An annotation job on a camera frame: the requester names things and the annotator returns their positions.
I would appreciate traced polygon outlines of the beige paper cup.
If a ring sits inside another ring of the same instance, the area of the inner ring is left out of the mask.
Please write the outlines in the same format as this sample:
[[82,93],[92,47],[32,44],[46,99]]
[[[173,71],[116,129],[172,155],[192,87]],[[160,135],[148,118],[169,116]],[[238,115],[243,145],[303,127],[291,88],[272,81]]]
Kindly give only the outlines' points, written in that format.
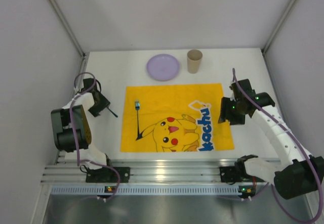
[[187,53],[187,70],[191,74],[198,72],[203,54],[200,50],[190,50]]

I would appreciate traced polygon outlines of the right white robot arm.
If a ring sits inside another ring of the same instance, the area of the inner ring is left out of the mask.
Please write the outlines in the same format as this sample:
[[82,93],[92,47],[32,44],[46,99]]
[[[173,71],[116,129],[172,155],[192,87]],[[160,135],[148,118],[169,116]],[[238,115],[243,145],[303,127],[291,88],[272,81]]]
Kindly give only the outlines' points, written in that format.
[[221,100],[218,122],[244,125],[249,116],[264,132],[280,163],[273,164],[257,155],[242,156],[234,166],[238,177],[260,178],[272,185],[284,199],[292,199],[319,190],[323,180],[323,158],[314,157],[282,120],[268,93],[257,94],[248,79],[234,80],[232,96]]

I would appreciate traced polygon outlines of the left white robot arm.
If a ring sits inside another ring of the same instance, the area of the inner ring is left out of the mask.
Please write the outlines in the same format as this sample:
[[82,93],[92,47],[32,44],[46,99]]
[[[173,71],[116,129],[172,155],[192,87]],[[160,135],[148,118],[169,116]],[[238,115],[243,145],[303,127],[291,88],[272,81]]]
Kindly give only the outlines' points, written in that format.
[[108,109],[110,101],[101,93],[101,84],[93,78],[83,80],[83,88],[65,106],[52,110],[54,144],[59,151],[75,156],[97,170],[110,165],[108,156],[95,146],[94,120]]

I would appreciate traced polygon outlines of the purple plastic plate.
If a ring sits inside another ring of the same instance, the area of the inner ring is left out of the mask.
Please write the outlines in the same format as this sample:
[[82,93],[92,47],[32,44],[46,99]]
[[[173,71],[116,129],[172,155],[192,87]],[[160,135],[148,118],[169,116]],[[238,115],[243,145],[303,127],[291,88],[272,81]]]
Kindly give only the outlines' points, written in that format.
[[168,81],[178,75],[180,71],[180,63],[172,55],[158,54],[148,60],[146,71],[154,80]]

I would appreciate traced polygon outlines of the yellow Pikachu placemat cloth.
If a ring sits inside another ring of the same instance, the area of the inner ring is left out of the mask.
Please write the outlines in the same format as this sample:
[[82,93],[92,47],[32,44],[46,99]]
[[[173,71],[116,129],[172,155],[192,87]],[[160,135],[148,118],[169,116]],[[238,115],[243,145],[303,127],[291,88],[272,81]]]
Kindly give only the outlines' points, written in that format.
[[[219,83],[127,87],[121,152],[233,150],[229,123],[218,123],[222,97]],[[136,100],[140,103],[139,140]]]

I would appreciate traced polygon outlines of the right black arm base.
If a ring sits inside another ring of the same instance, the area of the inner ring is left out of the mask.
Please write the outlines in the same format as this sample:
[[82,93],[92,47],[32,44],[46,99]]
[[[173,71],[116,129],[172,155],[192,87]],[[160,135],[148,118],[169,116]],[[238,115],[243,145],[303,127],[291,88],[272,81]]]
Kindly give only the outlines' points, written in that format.
[[220,166],[220,178],[222,183],[227,183],[229,185],[234,185],[236,183],[242,183],[242,182],[251,182],[253,178],[255,178],[256,181],[263,182],[261,178],[248,175],[246,173],[246,169],[244,166],[244,163],[247,160],[258,158],[256,155],[245,155],[240,158],[238,158],[233,166]]

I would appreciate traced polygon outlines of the blue-headed fork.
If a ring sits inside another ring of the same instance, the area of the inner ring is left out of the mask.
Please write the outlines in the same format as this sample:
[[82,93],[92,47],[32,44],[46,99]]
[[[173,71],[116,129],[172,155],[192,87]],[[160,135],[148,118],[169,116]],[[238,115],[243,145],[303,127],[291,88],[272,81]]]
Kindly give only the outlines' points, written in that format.
[[140,136],[140,128],[139,128],[140,103],[138,100],[135,101],[135,110],[136,110],[136,114],[137,114],[137,138],[136,138],[136,140],[139,140],[141,138],[141,136]]

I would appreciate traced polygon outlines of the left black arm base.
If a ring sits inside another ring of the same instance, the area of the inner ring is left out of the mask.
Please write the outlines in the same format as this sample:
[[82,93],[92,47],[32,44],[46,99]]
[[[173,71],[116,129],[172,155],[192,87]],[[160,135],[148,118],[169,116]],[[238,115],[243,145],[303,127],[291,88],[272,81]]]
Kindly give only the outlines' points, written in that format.
[[79,167],[86,174],[86,183],[128,183],[130,179],[130,167],[111,167],[102,164],[91,163]]

